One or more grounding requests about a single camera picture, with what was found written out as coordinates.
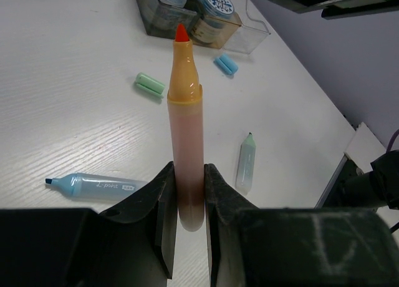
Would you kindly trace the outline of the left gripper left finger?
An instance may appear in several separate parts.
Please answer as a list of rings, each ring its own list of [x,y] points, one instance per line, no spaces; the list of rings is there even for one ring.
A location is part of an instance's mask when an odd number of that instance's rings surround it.
[[[177,203],[173,162],[101,214],[99,286],[166,286],[173,274]]]

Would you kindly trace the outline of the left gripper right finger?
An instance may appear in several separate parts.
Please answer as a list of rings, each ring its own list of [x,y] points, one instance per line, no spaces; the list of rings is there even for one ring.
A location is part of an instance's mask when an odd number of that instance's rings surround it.
[[[245,286],[236,217],[256,206],[226,183],[212,163],[204,166],[206,236],[211,286]]]

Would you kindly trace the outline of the blue pencil-shaped case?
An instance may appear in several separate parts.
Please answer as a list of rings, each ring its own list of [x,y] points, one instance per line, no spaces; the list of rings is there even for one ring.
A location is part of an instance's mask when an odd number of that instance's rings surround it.
[[[45,184],[64,196],[76,200],[119,202],[147,182],[87,173],[71,173],[61,178],[46,178]]]

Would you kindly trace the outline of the orange pencil-shaped case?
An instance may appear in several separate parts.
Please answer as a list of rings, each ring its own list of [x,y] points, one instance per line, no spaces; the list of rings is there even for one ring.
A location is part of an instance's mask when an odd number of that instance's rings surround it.
[[[193,43],[184,25],[176,28],[167,94],[180,222],[199,230],[204,220],[203,89]]]

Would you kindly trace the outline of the green eraser cap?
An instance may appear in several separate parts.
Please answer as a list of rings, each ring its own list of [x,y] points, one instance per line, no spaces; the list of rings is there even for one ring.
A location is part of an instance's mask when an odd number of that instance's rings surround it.
[[[146,75],[142,72],[138,73],[134,84],[138,89],[143,90],[148,94],[151,94],[159,99],[163,98],[165,84],[150,77],[149,75]]]

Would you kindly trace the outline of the small blue eraser cap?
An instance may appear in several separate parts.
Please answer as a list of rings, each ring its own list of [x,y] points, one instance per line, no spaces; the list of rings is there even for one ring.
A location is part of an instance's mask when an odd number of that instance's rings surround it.
[[[226,75],[233,76],[239,67],[227,54],[221,54],[214,58],[216,66]]]

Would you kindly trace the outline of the clear plastic bin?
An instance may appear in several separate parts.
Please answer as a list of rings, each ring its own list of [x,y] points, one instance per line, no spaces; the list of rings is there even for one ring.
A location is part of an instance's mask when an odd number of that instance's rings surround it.
[[[240,26],[223,46],[224,50],[251,54],[271,32],[266,20],[250,0],[232,0]]]

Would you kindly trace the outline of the dark grey plastic bin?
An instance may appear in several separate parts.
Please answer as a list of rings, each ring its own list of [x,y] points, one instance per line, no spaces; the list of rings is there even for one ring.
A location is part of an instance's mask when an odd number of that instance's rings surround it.
[[[183,24],[190,32],[204,14],[199,0],[136,0],[145,32],[149,36],[174,39]]]

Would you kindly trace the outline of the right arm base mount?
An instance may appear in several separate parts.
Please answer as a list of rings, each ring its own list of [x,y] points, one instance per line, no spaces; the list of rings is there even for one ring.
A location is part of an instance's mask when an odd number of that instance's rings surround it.
[[[322,196],[317,208],[380,207],[398,210],[398,150],[392,150],[371,163],[372,170],[356,174],[355,163],[344,160]]]

